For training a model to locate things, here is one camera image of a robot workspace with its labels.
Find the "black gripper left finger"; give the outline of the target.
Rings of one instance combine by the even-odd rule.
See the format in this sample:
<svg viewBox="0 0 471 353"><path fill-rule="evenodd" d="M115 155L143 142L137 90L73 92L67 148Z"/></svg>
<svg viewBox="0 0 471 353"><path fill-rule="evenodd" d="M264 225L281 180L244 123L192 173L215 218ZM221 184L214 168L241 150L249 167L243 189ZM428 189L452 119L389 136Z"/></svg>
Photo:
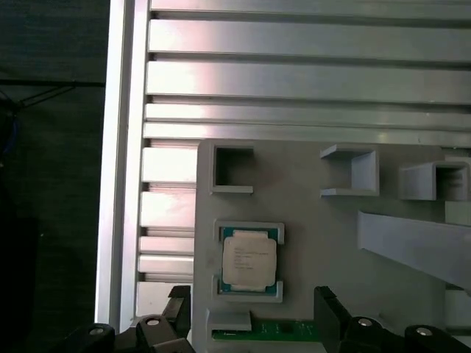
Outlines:
<svg viewBox="0 0 471 353"><path fill-rule="evenodd" d="M191 352L188 341L191 328L191 287L171 289L164 311L145 315L121 333L108 324L93 323L80 327L62 339L50 352Z"/></svg>

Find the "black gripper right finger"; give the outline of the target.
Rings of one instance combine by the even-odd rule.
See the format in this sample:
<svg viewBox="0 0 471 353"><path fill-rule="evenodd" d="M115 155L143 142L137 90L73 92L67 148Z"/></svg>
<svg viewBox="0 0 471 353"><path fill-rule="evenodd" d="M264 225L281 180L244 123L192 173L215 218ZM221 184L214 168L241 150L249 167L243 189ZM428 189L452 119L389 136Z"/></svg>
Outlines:
<svg viewBox="0 0 471 353"><path fill-rule="evenodd" d="M326 352L459 353L470 347L429 325L411 325L402 335L367 316L353 316L327 286L314 288L314 324Z"/></svg>

